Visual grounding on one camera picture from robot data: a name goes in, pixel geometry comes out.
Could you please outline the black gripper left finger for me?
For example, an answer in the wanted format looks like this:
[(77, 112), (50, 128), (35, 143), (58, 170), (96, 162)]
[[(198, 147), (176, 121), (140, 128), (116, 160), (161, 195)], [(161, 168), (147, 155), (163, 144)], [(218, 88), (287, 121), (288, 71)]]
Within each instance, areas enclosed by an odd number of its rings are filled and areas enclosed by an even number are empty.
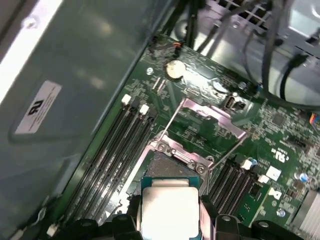
[(77, 220), (73, 238), (75, 240), (142, 240), (142, 234), (137, 227), (141, 200), (140, 195), (132, 196), (126, 213), (116, 214), (102, 225), (98, 225), (93, 219)]

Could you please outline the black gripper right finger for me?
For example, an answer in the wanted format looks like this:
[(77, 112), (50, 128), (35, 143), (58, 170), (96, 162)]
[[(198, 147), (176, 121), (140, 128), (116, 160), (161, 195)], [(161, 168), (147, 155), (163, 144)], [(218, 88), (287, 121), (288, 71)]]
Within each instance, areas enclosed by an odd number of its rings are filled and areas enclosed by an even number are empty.
[(271, 225), (258, 221), (247, 227), (232, 216), (218, 214), (207, 195), (201, 196), (202, 240), (274, 240)]

